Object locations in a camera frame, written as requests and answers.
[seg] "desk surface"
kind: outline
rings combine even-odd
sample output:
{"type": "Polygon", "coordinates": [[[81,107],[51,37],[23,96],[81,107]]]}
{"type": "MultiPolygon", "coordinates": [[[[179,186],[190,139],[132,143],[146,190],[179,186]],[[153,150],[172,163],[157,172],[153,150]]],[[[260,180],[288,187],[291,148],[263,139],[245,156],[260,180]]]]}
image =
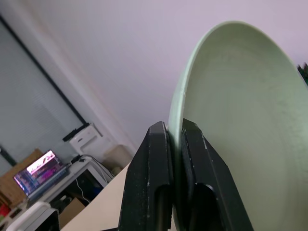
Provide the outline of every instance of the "desk surface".
{"type": "Polygon", "coordinates": [[[118,226],[127,167],[61,231],[102,231],[118,226]]]}

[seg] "window blind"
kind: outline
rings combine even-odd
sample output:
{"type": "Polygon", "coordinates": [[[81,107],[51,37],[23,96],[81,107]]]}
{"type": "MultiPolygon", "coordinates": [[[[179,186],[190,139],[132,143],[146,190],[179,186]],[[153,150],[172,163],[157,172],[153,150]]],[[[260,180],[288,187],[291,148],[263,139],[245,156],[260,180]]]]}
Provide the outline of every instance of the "window blind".
{"type": "MultiPolygon", "coordinates": [[[[20,162],[39,148],[61,159],[74,153],[62,141],[82,123],[0,23],[0,145],[20,162]]],[[[0,175],[8,164],[1,157],[0,175]]]]}

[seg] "green plate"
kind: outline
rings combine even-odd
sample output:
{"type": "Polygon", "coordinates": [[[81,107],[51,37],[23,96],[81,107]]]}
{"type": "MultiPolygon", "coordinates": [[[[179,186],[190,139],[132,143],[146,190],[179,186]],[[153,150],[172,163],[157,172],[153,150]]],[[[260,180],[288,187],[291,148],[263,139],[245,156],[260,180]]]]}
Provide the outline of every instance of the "green plate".
{"type": "Polygon", "coordinates": [[[228,165],[254,230],[307,230],[308,90],[268,36],[226,22],[193,51],[168,123],[178,193],[183,117],[199,126],[228,165]]]}

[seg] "laptop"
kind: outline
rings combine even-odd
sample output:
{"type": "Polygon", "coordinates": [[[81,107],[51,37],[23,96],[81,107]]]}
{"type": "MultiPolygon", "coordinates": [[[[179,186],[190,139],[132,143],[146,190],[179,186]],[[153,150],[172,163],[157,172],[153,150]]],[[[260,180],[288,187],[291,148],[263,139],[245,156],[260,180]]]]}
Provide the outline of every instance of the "laptop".
{"type": "Polygon", "coordinates": [[[14,180],[28,197],[28,207],[34,204],[48,189],[69,174],[68,169],[49,150],[42,157],[21,170],[14,180]]]}

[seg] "monitor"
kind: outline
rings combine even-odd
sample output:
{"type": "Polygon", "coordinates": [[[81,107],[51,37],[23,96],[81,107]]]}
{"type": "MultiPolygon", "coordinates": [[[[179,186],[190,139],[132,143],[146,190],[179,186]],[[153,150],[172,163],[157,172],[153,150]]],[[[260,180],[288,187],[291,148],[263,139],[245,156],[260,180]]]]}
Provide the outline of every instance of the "monitor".
{"type": "Polygon", "coordinates": [[[64,164],[50,150],[28,167],[18,172],[14,176],[14,180],[25,194],[29,196],[63,168],[65,168],[64,164]]]}

